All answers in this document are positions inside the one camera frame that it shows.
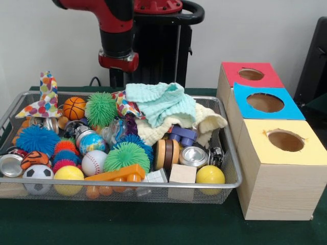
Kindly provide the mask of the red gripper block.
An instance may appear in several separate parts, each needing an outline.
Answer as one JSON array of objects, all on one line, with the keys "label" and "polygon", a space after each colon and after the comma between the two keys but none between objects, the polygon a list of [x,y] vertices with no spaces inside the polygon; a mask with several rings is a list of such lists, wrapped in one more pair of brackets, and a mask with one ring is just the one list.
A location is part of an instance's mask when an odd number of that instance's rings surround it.
[{"label": "red gripper block", "polygon": [[112,58],[106,56],[103,50],[99,50],[99,64],[108,69],[118,69],[126,73],[133,73],[137,70],[139,64],[138,53],[132,52],[129,56],[123,58]]}]

